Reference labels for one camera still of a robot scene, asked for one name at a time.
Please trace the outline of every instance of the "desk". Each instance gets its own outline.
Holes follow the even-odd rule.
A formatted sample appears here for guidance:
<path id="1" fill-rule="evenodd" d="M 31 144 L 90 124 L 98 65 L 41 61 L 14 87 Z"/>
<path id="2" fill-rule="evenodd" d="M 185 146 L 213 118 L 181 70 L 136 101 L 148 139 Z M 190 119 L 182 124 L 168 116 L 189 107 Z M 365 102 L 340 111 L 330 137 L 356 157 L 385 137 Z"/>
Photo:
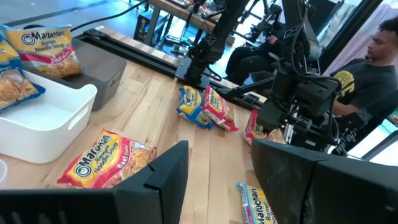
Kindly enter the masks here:
<path id="1" fill-rule="evenodd" d="M 159 17 L 160 10 L 168 12 L 171 16 L 177 16 L 183 20 L 188 19 L 189 11 L 168 1 L 168 0 L 150 0 L 149 3 L 154 6 L 154 11 L 152 13 L 152 19 L 150 20 L 148 33 L 144 39 L 144 43 L 149 45 L 150 40 L 152 40 L 156 23 Z M 214 23 L 202 19 L 196 14 L 192 14 L 190 19 L 190 24 L 193 24 L 204 31 L 212 31 L 216 26 Z"/>
<path id="2" fill-rule="evenodd" d="M 140 50 L 156 52 L 110 29 L 99 29 L 133 46 L 141 44 L 137 45 Z M 169 57 L 160 53 L 157 57 Z M 180 87 L 176 80 L 128 61 L 116 95 L 102 110 L 91 114 L 88 126 L 57 160 L 38 165 L 0 155 L 9 166 L 7 187 L 68 187 L 56 184 L 57 179 L 74 158 L 93 145 L 102 129 L 118 130 L 126 137 L 157 146 L 159 154 L 180 140 L 188 140 L 188 184 L 180 223 L 243 224 L 241 198 L 235 185 L 245 182 L 259 186 L 251 148 L 243 139 L 250 111 L 233 105 L 238 132 L 230 133 L 218 126 L 212 130 L 199 128 L 176 112 Z M 283 142 L 281 133 L 274 140 Z"/>

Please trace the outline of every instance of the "white storage basket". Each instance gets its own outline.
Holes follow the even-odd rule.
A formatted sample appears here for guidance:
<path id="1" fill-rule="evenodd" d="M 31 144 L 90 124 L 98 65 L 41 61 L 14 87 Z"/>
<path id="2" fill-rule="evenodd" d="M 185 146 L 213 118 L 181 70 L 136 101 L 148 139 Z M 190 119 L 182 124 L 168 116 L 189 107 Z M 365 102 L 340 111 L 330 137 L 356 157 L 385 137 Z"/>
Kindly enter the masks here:
<path id="1" fill-rule="evenodd" d="M 58 158 L 86 127 L 97 89 L 72 89 L 24 71 L 45 88 L 38 98 L 0 114 L 0 154 L 36 164 Z"/>

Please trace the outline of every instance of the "maruchan ramen package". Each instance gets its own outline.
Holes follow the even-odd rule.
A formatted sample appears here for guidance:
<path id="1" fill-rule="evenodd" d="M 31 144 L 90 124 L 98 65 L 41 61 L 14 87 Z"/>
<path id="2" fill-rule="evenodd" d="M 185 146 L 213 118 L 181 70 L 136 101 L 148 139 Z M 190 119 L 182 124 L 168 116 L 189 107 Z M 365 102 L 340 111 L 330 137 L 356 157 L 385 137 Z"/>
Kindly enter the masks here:
<path id="1" fill-rule="evenodd" d="M 44 91 L 24 78 L 18 53 L 0 34 L 0 112 L 38 97 Z"/>
<path id="2" fill-rule="evenodd" d="M 22 64 L 57 78 L 82 73 L 72 46 L 70 26 L 38 27 L 26 30 L 1 26 L 17 50 Z"/>
<path id="3" fill-rule="evenodd" d="M 258 110 L 253 110 L 248 120 L 248 125 L 246 126 L 246 130 L 244 132 L 244 139 L 252 144 L 253 139 L 266 139 L 267 134 L 263 132 L 263 127 L 257 124 L 257 115 L 259 114 Z"/>
<path id="4" fill-rule="evenodd" d="M 266 196 L 261 189 L 244 183 L 238 183 L 236 187 L 241 191 L 242 211 L 245 224 L 277 224 Z"/>
<path id="5" fill-rule="evenodd" d="M 207 86 L 203 90 L 204 105 L 203 111 L 209 116 L 216 124 L 225 128 L 227 131 L 239 130 L 234 124 L 234 111 L 232 106 L 220 95 Z"/>
<path id="6" fill-rule="evenodd" d="M 203 112 L 203 100 L 201 94 L 190 86 L 180 88 L 180 101 L 177 112 L 183 118 L 199 125 L 199 127 L 211 129 L 212 120 Z"/>
<path id="7" fill-rule="evenodd" d="M 103 130 L 89 151 L 69 164 L 59 184 L 85 189 L 111 188 L 154 160 L 156 148 Z"/>

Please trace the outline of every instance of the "basket handle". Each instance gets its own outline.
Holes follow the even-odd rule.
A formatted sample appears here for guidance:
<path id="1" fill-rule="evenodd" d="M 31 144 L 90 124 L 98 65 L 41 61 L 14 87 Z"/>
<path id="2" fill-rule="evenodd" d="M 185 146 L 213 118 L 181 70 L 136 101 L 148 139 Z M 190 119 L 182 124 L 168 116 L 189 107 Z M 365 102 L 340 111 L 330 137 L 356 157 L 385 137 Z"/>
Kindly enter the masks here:
<path id="1" fill-rule="evenodd" d="M 86 106 L 83 110 L 80 111 L 80 113 L 75 116 L 75 118 L 70 122 L 68 131 L 70 131 L 76 124 L 81 120 L 88 112 L 88 106 Z"/>

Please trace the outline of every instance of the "white plastic bin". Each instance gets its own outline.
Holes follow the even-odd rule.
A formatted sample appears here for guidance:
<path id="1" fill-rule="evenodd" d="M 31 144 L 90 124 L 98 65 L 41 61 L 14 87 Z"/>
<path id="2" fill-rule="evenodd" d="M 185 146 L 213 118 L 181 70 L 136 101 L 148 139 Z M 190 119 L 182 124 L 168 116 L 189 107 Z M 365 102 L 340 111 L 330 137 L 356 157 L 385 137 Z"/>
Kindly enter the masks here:
<path id="1" fill-rule="evenodd" d="M 54 161 L 86 127 L 97 89 L 72 89 L 24 71 L 45 88 L 38 98 L 0 114 L 0 154 L 36 164 Z"/>

